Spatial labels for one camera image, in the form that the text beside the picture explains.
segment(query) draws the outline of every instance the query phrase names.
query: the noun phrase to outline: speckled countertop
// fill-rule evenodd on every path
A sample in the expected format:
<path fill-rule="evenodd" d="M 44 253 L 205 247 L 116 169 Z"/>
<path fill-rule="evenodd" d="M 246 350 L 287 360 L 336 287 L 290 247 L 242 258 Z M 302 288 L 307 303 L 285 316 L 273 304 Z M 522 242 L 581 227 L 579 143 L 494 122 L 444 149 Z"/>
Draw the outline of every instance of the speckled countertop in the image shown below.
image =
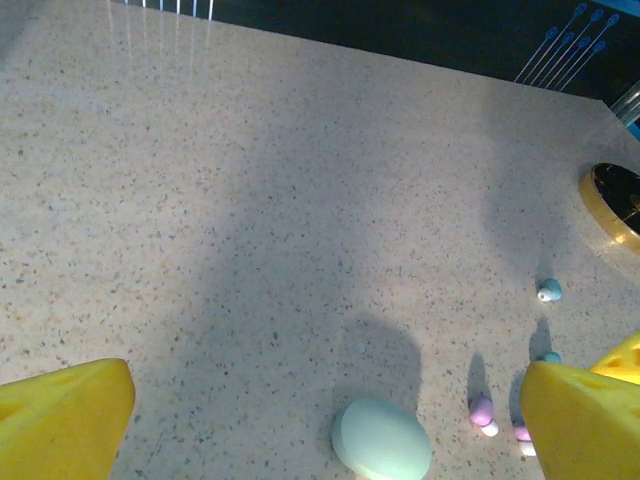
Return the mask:
<path fill-rule="evenodd" d="M 509 427 L 530 354 L 586 367 L 638 327 L 639 260 L 577 192 L 594 163 L 640 168 L 603 104 L 106 0 L 13 3 L 1 382 L 126 358 L 114 479 L 353 478 L 329 426 L 363 395 L 417 410 L 429 479 L 542 478 Z M 566 295 L 544 305 L 551 274 Z M 467 420 L 485 384 L 494 439 Z"/>

